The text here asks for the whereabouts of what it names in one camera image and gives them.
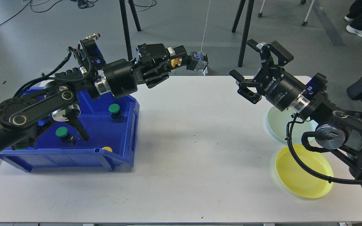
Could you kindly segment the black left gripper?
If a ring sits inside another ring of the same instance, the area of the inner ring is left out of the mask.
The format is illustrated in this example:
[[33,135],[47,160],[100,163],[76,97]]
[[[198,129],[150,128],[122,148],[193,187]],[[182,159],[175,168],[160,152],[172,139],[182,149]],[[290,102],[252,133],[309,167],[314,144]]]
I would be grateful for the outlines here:
[[177,68],[189,64],[183,45],[166,48],[162,43],[144,43],[136,50],[139,55],[137,61],[121,59],[102,67],[101,94],[111,93],[119,99],[136,92],[140,84],[146,84],[151,89],[169,78],[170,66]]

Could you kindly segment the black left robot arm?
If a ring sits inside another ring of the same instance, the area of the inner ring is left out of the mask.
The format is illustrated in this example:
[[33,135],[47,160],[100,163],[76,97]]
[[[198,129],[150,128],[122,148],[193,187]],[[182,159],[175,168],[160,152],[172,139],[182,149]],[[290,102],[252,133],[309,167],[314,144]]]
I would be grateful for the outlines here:
[[59,117],[88,141],[75,107],[78,92],[86,90],[92,99],[107,93],[119,99],[136,92],[140,84],[153,88],[179,67],[194,70],[198,62],[184,46],[144,43],[136,48],[138,59],[106,63],[95,42],[99,37],[93,34],[76,48],[68,47],[68,55],[56,69],[27,82],[0,103],[0,152],[8,147],[34,147]]

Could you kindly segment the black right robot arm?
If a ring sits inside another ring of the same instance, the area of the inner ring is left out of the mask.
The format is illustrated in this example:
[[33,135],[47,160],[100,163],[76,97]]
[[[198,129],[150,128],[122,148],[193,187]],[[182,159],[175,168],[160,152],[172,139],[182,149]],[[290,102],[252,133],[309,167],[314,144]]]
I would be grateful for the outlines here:
[[[245,79],[236,70],[230,71],[238,85],[238,94],[256,104],[265,97],[280,111],[292,109],[293,120],[286,125],[286,141],[294,160],[307,173],[329,183],[362,185],[362,112],[349,111],[337,107],[326,94],[326,77],[315,74],[303,84],[284,66],[293,60],[293,55],[280,43],[257,43],[248,40],[246,43],[260,54],[261,67],[253,79]],[[297,118],[314,120],[316,130],[304,132],[302,145],[306,150],[317,153],[332,153],[349,166],[354,179],[341,179],[318,173],[299,159],[293,148],[293,126]]]

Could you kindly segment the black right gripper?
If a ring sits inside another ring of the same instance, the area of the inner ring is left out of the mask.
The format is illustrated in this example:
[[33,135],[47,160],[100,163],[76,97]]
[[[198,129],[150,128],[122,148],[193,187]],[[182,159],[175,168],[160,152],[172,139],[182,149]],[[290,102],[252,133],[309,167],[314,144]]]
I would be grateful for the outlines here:
[[[293,54],[276,40],[257,43],[251,39],[246,44],[260,53],[261,67],[253,80],[245,79],[237,70],[229,72],[239,87],[237,93],[253,104],[257,104],[263,95],[274,107],[284,111],[306,88],[305,84],[284,70],[284,66],[293,60]],[[252,81],[262,85],[257,87]]]

